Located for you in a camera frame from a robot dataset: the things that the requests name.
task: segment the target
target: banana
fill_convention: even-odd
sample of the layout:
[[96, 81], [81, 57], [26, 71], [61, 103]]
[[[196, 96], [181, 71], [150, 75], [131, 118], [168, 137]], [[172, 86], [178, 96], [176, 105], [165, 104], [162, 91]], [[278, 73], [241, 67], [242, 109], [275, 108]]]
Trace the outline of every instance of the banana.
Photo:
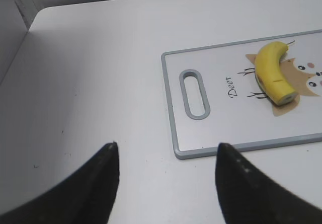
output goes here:
[[298, 95], [280, 70], [280, 58], [288, 45], [279, 41], [265, 45], [255, 59], [255, 76], [266, 95], [278, 106], [289, 103]]

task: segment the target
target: deer eye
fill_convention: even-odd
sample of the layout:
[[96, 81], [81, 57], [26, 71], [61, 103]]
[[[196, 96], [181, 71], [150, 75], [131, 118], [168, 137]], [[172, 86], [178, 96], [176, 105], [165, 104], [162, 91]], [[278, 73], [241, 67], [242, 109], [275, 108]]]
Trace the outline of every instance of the deer eye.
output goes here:
[[309, 82], [308, 84], [312, 87], [316, 87], [316, 84], [314, 82]]

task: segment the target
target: cartoon deer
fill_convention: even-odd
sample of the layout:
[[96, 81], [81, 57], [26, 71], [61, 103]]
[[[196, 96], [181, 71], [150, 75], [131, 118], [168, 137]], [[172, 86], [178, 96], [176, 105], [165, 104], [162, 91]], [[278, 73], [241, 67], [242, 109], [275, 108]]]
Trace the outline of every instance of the cartoon deer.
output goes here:
[[[255, 65], [256, 54], [247, 54], [246, 57], [252, 64]], [[322, 72], [316, 72], [316, 74], [306, 73], [303, 71], [306, 69], [306, 67], [303, 65], [300, 65], [297, 69], [294, 66], [294, 60], [295, 58], [292, 58], [292, 59], [287, 59], [280, 62], [280, 69], [284, 77], [286, 78], [286, 80], [298, 92], [298, 96], [294, 99], [294, 101], [282, 106], [277, 106], [272, 102], [272, 109], [273, 109], [274, 116], [281, 116], [296, 108], [296, 106], [299, 104], [300, 96], [308, 96], [308, 97], [319, 96], [313, 93], [309, 88], [307, 88], [306, 83], [313, 76], [322, 76]], [[307, 67], [314, 68], [315, 66], [313, 63], [308, 63]], [[247, 68], [244, 70], [244, 72], [238, 72], [238, 74], [243, 74], [244, 76], [251, 73], [255, 73], [255, 68]], [[308, 84], [311, 87], [317, 86], [316, 83], [313, 81], [310, 81]], [[268, 97], [264, 92], [260, 92], [260, 93], [251, 92], [251, 93], [252, 95], [249, 95], [248, 97], [256, 97], [257, 99], [265, 99]]]

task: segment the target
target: white table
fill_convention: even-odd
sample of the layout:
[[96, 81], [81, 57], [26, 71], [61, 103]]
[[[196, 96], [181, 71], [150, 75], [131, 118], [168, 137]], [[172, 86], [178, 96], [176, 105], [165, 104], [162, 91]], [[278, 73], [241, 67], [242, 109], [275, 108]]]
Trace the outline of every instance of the white table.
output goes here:
[[[44, 9], [0, 87], [0, 212], [53, 187], [116, 140], [121, 174], [109, 224], [223, 224], [216, 158], [174, 156], [160, 56], [321, 29], [321, 5], [116, 0]], [[322, 144], [312, 143], [245, 156], [322, 207], [321, 154]]]

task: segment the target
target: white cutting board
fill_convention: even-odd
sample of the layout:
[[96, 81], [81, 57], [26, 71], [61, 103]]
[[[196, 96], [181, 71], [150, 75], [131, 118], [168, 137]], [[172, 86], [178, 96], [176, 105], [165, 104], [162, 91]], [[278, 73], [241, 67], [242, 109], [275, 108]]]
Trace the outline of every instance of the white cutting board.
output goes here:
[[[254, 73], [243, 74], [253, 71], [245, 69], [254, 67], [246, 55], [257, 54], [272, 41], [288, 43], [293, 40], [295, 43], [289, 46], [282, 61], [288, 62], [284, 62], [285, 70], [292, 72], [291, 75], [294, 73], [292, 77], [302, 79], [299, 87], [306, 96], [299, 97], [298, 105], [277, 113], [268, 99], [257, 99], [264, 95], [248, 97], [262, 91]], [[321, 32], [169, 52], [163, 55], [163, 60], [164, 72], [168, 73], [175, 132], [182, 152], [217, 147], [220, 142], [238, 144], [322, 132]], [[196, 70], [202, 76], [210, 105], [209, 116], [202, 120], [190, 118], [185, 111], [179, 75], [187, 69]]]

